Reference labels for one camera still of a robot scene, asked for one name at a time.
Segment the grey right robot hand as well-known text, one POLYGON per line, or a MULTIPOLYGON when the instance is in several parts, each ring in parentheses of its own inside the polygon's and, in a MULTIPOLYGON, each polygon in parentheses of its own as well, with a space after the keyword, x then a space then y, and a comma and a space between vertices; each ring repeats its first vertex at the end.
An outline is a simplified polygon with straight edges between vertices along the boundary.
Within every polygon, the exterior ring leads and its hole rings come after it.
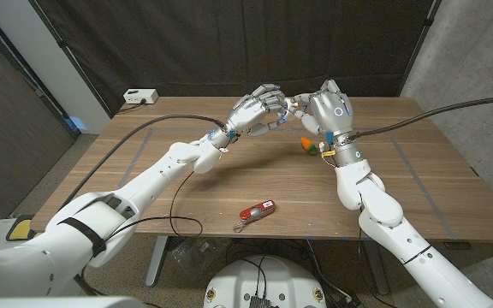
POLYGON ((358 163, 362 154, 352 139, 353 106, 334 80, 326 80, 317 92, 302 93, 291 99, 294 115, 307 131, 324 134, 330 163, 336 167, 358 163))

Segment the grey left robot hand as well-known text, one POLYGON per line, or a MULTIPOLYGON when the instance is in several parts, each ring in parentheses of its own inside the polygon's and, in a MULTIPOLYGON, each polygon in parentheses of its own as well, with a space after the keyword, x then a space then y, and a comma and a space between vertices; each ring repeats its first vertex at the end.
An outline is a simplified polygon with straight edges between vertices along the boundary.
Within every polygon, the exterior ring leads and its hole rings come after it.
POLYGON ((280 86, 263 84, 237 101, 223 127, 213 130, 207 139, 214 147, 224 148, 242 133, 253 137, 268 133, 285 122, 281 115, 286 107, 280 86))

